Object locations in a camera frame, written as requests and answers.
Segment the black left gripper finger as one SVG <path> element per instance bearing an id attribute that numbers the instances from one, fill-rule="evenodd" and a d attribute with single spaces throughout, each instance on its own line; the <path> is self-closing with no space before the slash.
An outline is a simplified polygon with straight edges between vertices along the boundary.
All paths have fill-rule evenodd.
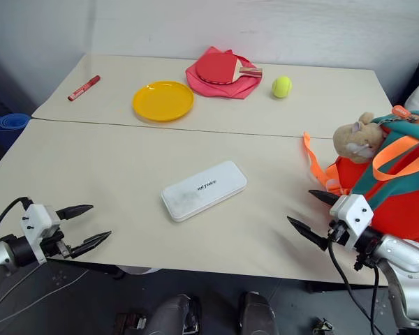
<path id="1" fill-rule="evenodd" d="M 77 216 L 82 215 L 86 211 L 93 209 L 94 206 L 91 204 L 80 204 L 75 206 L 66 207 L 56 211 L 57 216 L 60 220 L 69 220 Z"/>
<path id="2" fill-rule="evenodd" d="M 85 253 L 88 253 L 89 251 L 96 248 L 103 241 L 105 241 L 111 234 L 112 234 L 111 231 L 107 231 L 107 232 L 102 232 L 102 233 L 96 234 L 92 237 L 85 239 L 83 243 L 80 244 L 79 246 L 70 248 L 69 257 L 77 258 Z"/>

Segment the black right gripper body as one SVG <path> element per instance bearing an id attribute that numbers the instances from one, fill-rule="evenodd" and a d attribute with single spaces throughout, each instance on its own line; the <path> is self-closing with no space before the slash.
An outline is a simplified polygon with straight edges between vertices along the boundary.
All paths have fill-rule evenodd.
<path id="1" fill-rule="evenodd" d="M 345 246 L 350 237 L 346 222 L 343 220 L 331 220 L 329 226 L 330 229 L 328 230 L 328 244 L 340 244 Z"/>

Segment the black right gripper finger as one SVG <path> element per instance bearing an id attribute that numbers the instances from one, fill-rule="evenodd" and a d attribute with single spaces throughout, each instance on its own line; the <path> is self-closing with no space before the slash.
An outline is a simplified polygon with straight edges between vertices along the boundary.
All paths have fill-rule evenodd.
<path id="1" fill-rule="evenodd" d="M 321 237 L 311 230 L 311 228 L 303 222 L 287 216 L 289 223 L 306 239 L 317 245 L 322 251 L 328 248 L 329 240 L 326 237 Z"/>
<path id="2" fill-rule="evenodd" d="M 335 195 L 334 193 L 330 193 L 327 191 L 311 189 L 309 190 L 309 193 L 312 194 L 315 198 L 319 199 L 321 202 L 331 207 L 333 207 L 339 199 L 338 195 Z"/>

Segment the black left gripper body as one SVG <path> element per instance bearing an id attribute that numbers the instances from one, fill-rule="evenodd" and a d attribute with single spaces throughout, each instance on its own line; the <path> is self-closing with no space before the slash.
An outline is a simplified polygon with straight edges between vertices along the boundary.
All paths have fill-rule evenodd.
<path id="1" fill-rule="evenodd" d="M 64 243 L 64 234 L 61 230 L 56 230 L 51 237 L 45 237 L 41 241 L 41 249 L 45 257 L 61 255 L 63 258 L 71 256 L 70 246 Z"/>

